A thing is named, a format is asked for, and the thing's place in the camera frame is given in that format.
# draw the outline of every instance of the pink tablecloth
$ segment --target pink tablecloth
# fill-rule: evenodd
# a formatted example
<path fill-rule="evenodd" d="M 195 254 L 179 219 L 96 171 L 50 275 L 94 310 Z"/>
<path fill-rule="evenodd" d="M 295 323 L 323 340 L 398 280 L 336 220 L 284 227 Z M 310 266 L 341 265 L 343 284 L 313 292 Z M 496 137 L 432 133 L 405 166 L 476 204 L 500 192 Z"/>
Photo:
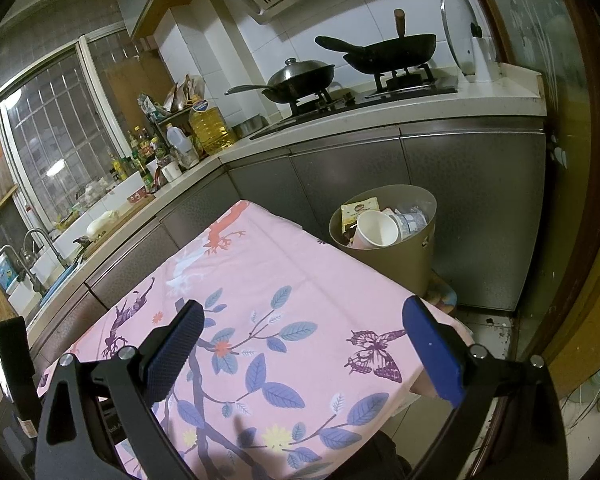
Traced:
<path fill-rule="evenodd" d="M 200 479 L 319 479 L 382 426 L 422 371 L 401 323 L 410 295 L 241 201 L 69 351 L 87 362 L 139 346 L 173 319 L 178 302 L 199 301 L 202 338 L 168 398 L 154 406 L 174 446 Z M 119 450 L 127 470 L 144 478 L 128 443 Z"/>

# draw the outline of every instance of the orange flower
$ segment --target orange flower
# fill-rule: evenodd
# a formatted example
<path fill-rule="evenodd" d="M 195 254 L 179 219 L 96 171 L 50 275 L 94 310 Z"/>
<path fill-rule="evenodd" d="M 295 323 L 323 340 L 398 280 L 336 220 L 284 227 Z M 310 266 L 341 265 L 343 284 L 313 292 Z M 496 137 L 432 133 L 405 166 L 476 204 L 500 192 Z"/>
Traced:
<path fill-rule="evenodd" d="M 214 348 L 214 352 L 218 357 L 224 357 L 231 351 L 231 343 L 228 341 L 218 341 Z"/>

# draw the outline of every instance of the pan lid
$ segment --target pan lid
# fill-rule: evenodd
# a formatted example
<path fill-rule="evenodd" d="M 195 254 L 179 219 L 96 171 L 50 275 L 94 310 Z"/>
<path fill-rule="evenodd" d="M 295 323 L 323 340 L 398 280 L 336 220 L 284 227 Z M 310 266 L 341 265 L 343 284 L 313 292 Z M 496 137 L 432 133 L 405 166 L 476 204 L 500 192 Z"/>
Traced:
<path fill-rule="evenodd" d="M 288 81 L 297 75 L 311 72 L 312 70 L 322 68 L 323 66 L 327 66 L 323 61 L 298 61 L 295 57 L 290 57 L 285 61 L 285 67 L 272 75 L 267 84 L 269 86 L 275 86 Z"/>
<path fill-rule="evenodd" d="M 475 74 L 472 28 L 477 27 L 474 8 L 469 0 L 440 0 L 446 41 L 456 65 L 464 75 Z"/>

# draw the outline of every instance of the beige trash can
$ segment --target beige trash can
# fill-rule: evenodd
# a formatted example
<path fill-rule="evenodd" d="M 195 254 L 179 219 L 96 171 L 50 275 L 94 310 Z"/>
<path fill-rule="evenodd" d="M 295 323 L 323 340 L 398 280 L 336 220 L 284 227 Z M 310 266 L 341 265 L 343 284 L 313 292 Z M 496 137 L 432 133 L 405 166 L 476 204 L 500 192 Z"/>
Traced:
<path fill-rule="evenodd" d="M 423 296 L 429 284 L 433 235 L 436 228 L 436 199 L 426 189 L 406 184 L 382 186 L 360 193 L 345 203 L 360 202 L 378 197 L 380 210 L 387 207 L 406 212 L 414 205 L 427 217 L 427 226 L 410 238 L 381 249 L 352 249 L 342 235 L 342 215 L 338 209 L 329 222 L 329 233 L 340 250 L 384 274 L 394 282 Z"/>

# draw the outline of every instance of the cooking oil bottle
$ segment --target cooking oil bottle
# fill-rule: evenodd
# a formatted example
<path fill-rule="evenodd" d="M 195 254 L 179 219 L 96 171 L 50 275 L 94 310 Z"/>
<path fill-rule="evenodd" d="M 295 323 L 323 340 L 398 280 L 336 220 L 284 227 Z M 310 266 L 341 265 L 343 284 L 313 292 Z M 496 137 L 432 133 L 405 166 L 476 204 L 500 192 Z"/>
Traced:
<path fill-rule="evenodd" d="M 206 99 L 195 95 L 189 112 L 189 124 L 209 155 L 213 155 L 235 143 L 238 138 L 227 127 L 217 107 L 210 107 Z"/>

